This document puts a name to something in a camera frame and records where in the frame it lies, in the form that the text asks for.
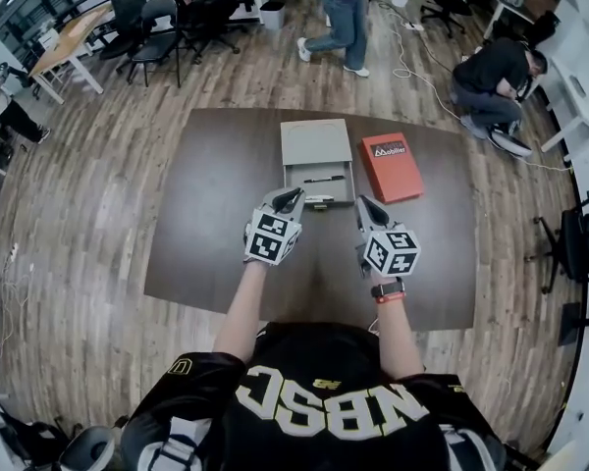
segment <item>box label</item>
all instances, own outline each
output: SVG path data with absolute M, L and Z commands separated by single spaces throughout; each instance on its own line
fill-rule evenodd
M 401 141 L 390 141 L 389 143 L 377 143 L 371 145 L 373 157 L 386 157 L 388 155 L 397 155 L 405 153 L 405 146 Z

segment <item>orange box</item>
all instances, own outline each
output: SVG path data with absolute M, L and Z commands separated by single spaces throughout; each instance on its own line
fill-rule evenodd
M 379 201 L 388 204 L 423 195 L 423 180 L 403 134 L 365 137 L 359 150 Z

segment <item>person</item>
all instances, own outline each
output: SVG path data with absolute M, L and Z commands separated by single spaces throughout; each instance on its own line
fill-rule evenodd
M 5 80 L 6 75 L 0 75 L 0 124 L 33 143 L 41 143 L 50 135 L 50 129 L 34 122 L 25 109 L 2 90 Z
M 180 356 L 139 404 L 121 438 L 127 469 L 504 469 L 458 377 L 424 372 L 399 281 L 369 280 L 397 289 L 376 299 L 379 338 L 332 323 L 257 334 L 268 271 L 245 264 L 212 352 Z
M 453 102 L 471 112 L 460 122 L 471 134 L 485 139 L 488 128 L 521 120 L 517 91 L 529 76 L 547 71 L 548 62 L 521 42 L 499 38 L 454 68 Z
M 345 49 L 345 70 L 354 72 L 359 77 L 368 77 L 369 71 L 364 68 L 366 53 L 365 0 L 322 1 L 332 31 L 318 38 L 300 38 L 296 42 L 299 58 L 309 62 L 314 52 Z

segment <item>dark pants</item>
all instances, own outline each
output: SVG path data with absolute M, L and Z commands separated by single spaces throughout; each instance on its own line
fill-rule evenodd
M 521 120 L 521 107 L 511 99 L 488 92 L 472 92 L 454 79 L 457 104 L 471 109 L 473 124 L 487 128 Z
M 328 35 L 305 40 L 305 48 L 310 52 L 346 49 L 345 66 L 361 70 L 366 54 L 364 6 L 364 0 L 323 0 L 332 31 Z
M 33 143 L 41 140 L 42 128 L 33 122 L 24 108 L 15 101 L 9 103 L 5 111 L 0 114 L 0 123 Z

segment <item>shoe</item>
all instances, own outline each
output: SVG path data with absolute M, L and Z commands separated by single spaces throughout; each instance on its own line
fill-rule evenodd
M 460 123 L 465 126 L 471 134 L 478 139 L 486 139 L 489 137 L 489 132 L 485 128 L 480 128 L 473 123 L 470 115 L 463 115 L 460 117 Z
M 354 72 L 357 76 L 366 79 L 371 72 L 369 72 L 366 68 L 360 68 L 359 70 L 352 70 L 351 68 L 343 67 L 347 72 Z
M 37 142 L 38 145 L 43 143 L 44 139 L 46 139 L 50 135 L 51 129 L 50 128 L 41 128 L 41 139 Z
M 297 40 L 296 46 L 298 47 L 298 57 L 301 58 L 301 61 L 309 63 L 312 53 L 305 48 L 305 38 L 301 37 Z

